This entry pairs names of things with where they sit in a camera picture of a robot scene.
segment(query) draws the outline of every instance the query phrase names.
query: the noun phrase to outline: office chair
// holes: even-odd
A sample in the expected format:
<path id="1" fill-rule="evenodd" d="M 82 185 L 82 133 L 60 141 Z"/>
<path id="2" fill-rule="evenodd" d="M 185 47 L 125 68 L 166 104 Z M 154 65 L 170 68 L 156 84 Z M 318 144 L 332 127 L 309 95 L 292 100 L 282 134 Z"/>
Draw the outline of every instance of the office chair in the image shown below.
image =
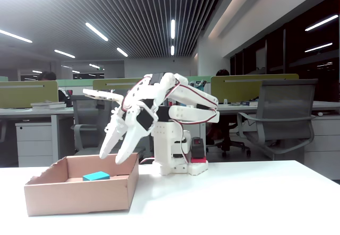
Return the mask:
<path id="1" fill-rule="evenodd" d="M 237 114 L 242 138 L 260 147 L 271 158 L 303 147 L 314 139 L 311 114 L 318 80 L 264 80 L 260 89 L 256 118 Z M 242 118 L 255 121 L 256 132 L 244 132 Z"/>
<path id="2" fill-rule="evenodd" d="M 110 120 L 111 102 L 72 95 L 76 155 L 99 154 Z"/>

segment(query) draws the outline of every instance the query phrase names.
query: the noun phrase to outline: white drawer cabinet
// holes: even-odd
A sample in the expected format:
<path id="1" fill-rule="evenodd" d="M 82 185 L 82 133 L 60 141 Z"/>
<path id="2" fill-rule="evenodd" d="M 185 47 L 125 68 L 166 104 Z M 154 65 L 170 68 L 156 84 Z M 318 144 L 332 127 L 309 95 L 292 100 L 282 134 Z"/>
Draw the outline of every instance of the white drawer cabinet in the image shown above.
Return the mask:
<path id="1" fill-rule="evenodd" d="M 18 141 L 18 156 L 52 155 L 52 141 Z"/>
<path id="2" fill-rule="evenodd" d="M 51 123 L 18 123 L 16 126 L 17 141 L 51 141 Z"/>
<path id="3" fill-rule="evenodd" d="M 18 123 L 16 139 L 19 167 L 43 167 L 53 163 L 51 123 Z"/>
<path id="4" fill-rule="evenodd" d="M 52 156 L 19 156 L 19 167 L 49 167 Z"/>

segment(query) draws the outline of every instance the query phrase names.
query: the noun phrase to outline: white table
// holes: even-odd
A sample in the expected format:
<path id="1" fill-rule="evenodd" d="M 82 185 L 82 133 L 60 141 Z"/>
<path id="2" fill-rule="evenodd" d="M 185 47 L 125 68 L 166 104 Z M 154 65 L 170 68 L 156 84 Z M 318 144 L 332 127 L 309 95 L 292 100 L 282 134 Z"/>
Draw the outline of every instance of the white table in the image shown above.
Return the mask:
<path id="1" fill-rule="evenodd" d="M 313 110 L 335 110 L 340 109 L 340 102 L 329 102 L 329 101 L 314 101 Z M 218 111 L 221 114 L 237 114 L 244 112 L 248 114 L 254 114 L 257 111 L 257 106 L 235 106 L 219 104 Z"/>
<path id="2" fill-rule="evenodd" d="M 0 109 L 0 120 L 7 122 L 6 141 L 0 143 L 0 149 L 4 151 L 16 151 L 16 129 L 15 123 L 23 119 L 49 118 L 52 129 L 52 158 L 53 162 L 74 152 L 74 137 L 71 126 L 73 123 L 73 108 L 60 109 Z M 10 165 L 17 160 L 15 153 L 7 154 L 1 158 L 7 159 Z"/>
<path id="3" fill-rule="evenodd" d="M 0 169 L 6 234 L 340 234 L 340 185 L 296 161 L 210 163 L 197 177 L 140 166 L 130 211 L 27 217 L 23 185 L 43 170 Z"/>

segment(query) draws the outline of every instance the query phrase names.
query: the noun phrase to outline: blue sponge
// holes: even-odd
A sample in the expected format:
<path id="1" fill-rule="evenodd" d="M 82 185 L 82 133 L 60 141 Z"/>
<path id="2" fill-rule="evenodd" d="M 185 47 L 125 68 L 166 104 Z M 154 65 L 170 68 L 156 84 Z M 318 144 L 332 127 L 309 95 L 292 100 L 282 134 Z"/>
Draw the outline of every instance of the blue sponge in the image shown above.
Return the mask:
<path id="1" fill-rule="evenodd" d="M 83 181 L 93 181 L 93 180 L 103 180 L 103 179 L 110 179 L 110 175 L 105 172 L 98 171 L 98 172 L 83 176 Z"/>

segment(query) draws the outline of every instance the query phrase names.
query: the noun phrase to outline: cardboard box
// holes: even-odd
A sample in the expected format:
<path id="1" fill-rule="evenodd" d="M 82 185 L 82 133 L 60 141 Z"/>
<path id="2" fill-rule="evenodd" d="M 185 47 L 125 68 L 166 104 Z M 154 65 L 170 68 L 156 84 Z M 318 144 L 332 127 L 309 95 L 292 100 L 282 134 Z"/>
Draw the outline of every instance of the cardboard box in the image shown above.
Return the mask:
<path id="1" fill-rule="evenodd" d="M 127 210 L 138 181 L 138 154 L 116 165 L 116 154 L 67 156 L 24 186 L 27 213 L 53 215 Z M 110 180 L 82 181 L 83 175 L 103 171 Z"/>

